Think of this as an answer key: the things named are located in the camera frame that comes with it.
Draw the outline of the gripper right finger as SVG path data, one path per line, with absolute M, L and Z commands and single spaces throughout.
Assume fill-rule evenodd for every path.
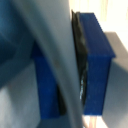
M 72 28 L 83 114 L 101 115 L 115 54 L 93 13 L 73 12 Z

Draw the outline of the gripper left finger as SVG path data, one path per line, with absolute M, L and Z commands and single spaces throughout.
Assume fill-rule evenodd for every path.
M 64 115 L 66 107 L 59 86 L 37 43 L 34 43 L 31 58 L 36 68 L 41 118 L 57 118 Z

